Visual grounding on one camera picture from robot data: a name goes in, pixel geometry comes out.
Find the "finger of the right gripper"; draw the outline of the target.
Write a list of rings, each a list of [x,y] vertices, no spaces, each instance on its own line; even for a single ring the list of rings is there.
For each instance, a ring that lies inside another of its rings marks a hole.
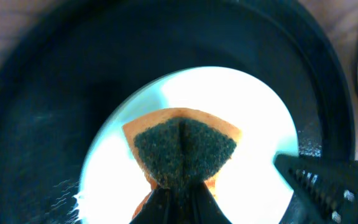
[[[278,154],[273,163],[302,201],[310,223],[358,224],[358,161]]]

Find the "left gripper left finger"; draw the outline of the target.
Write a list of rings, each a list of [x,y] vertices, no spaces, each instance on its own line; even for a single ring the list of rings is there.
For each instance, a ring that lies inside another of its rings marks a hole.
[[[156,188],[149,193],[141,210],[130,224],[176,224],[177,211],[172,191]]]

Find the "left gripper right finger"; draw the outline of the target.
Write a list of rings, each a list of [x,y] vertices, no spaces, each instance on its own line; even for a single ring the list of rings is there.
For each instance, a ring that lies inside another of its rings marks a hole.
[[[185,218],[191,224],[231,224],[205,183],[190,187]]]

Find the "light blue plate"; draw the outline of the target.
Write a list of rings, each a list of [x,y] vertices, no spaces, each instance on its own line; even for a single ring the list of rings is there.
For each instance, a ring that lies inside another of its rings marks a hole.
[[[232,159],[212,191],[233,223],[279,223],[293,195],[277,172],[278,152],[298,153],[289,110],[264,82],[232,68],[198,67],[159,78],[128,97],[106,120],[85,159],[76,195],[80,223],[129,223],[150,192],[122,127],[149,112],[192,108],[213,114],[242,131]]]

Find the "orange green scrub sponge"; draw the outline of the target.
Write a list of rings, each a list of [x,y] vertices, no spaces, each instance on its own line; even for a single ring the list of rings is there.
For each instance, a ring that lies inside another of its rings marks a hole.
[[[242,139],[233,124],[190,108],[157,110],[124,124],[122,130],[150,188],[172,193],[178,223],[190,222],[190,188],[214,187]]]

